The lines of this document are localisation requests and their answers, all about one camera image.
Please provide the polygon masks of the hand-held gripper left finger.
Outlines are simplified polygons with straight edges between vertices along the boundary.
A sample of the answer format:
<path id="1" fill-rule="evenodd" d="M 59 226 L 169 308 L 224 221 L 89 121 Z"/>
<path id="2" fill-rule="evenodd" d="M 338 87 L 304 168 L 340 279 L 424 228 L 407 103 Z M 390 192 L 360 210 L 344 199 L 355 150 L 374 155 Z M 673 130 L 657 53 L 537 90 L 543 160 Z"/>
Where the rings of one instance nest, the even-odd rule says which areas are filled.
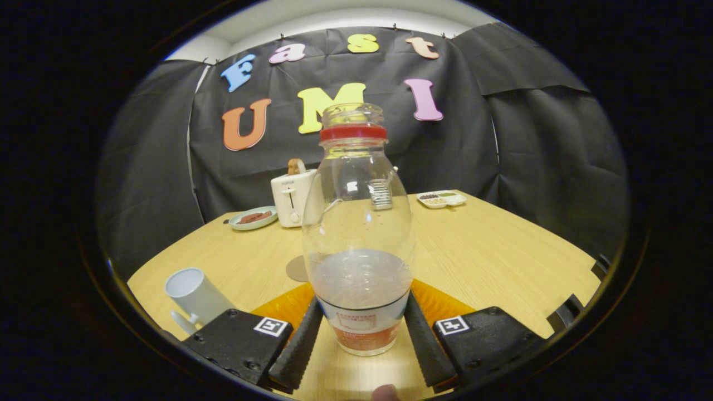
<path id="1" fill-rule="evenodd" d="M 267 390 L 297 390 L 323 310 L 309 283 L 256 308 L 224 310 L 184 344 L 222 370 Z"/>

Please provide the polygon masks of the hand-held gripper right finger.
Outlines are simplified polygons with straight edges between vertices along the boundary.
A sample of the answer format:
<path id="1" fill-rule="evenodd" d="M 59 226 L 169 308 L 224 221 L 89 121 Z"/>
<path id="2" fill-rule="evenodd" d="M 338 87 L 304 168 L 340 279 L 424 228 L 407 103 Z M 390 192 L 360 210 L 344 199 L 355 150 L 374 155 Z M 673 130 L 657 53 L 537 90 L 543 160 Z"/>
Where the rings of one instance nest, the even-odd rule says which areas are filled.
<path id="1" fill-rule="evenodd" d="M 481 385 L 545 342 L 502 308 L 475 310 L 417 279 L 405 322 L 426 386 L 433 389 Z"/>

